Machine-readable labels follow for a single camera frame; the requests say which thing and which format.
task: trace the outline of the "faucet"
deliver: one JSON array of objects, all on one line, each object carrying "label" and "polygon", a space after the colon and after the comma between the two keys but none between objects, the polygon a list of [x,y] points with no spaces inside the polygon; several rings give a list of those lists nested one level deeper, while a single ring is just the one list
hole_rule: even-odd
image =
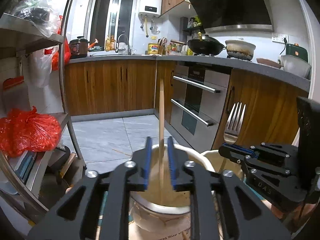
[{"label": "faucet", "polygon": [[118,53],[119,51],[119,39],[120,37],[124,35],[126,38],[127,38],[127,42],[128,42],[128,55],[131,55],[131,49],[130,49],[130,45],[129,45],[129,39],[128,39],[128,36],[125,35],[125,34],[121,34],[119,37],[118,37],[118,42],[117,42],[117,46],[116,46],[116,53]]}]

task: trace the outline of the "stainless steel shelving rack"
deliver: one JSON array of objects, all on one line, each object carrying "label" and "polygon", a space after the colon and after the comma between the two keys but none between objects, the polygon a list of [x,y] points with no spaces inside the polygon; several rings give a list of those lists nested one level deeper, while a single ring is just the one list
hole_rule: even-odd
[{"label": "stainless steel shelving rack", "polygon": [[[4,13],[0,18],[0,36],[10,37],[11,39],[5,46],[0,46],[0,58],[20,57],[39,49],[59,45],[59,79],[63,112],[53,113],[51,115],[58,119],[62,130],[64,130],[67,125],[72,143],[76,150],[77,161],[80,162],[79,166],[82,166],[85,169],[86,165],[76,139],[71,117],[68,114],[64,86],[64,41],[66,38],[67,23],[72,1],[73,0],[67,0],[61,23],[61,34],[53,34],[50,37],[44,36],[31,22]],[[29,178],[26,184],[23,184],[11,168],[6,157],[0,152],[0,169],[19,193],[17,197],[18,200],[3,192],[1,192],[1,195],[18,213],[34,222],[39,220],[48,211],[48,209],[38,200],[38,194],[51,155],[52,151],[37,153]]]}]

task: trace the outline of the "green appliance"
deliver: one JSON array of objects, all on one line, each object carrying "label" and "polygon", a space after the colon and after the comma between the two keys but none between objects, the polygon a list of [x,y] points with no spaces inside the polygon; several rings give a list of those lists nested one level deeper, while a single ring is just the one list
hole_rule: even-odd
[{"label": "green appliance", "polygon": [[308,62],[308,52],[305,48],[299,47],[299,44],[287,44],[285,47],[285,54],[292,55],[298,58],[303,59],[304,61]]}]

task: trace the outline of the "water heater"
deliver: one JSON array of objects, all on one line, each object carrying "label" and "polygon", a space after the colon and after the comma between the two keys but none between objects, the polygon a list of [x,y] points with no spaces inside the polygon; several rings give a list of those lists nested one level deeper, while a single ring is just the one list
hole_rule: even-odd
[{"label": "water heater", "polygon": [[148,16],[160,16],[161,1],[162,0],[140,0],[139,13]]}]

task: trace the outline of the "black cabinet handle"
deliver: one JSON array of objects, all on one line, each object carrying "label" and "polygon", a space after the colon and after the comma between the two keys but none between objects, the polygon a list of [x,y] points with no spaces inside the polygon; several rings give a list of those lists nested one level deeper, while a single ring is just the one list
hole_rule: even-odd
[{"label": "black cabinet handle", "polygon": [[172,77],[173,77],[173,74],[174,74],[174,70],[172,70],[172,71],[171,71],[171,78],[170,78],[170,85],[171,85],[171,86],[173,86],[173,84],[172,84]]},{"label": "black cabinet handle", "polygon": [[231,110],[229,110],[229,103],[230,103],[230,98],[231,98],[231,94],[235,93],[235,87],[232,86],[231,89],[230,89],[230,92],[229,92],[229,97],[228,97],[228,102],[227,102],[227,107],[226,107],[226,114],[230,114],[231,113]]}]

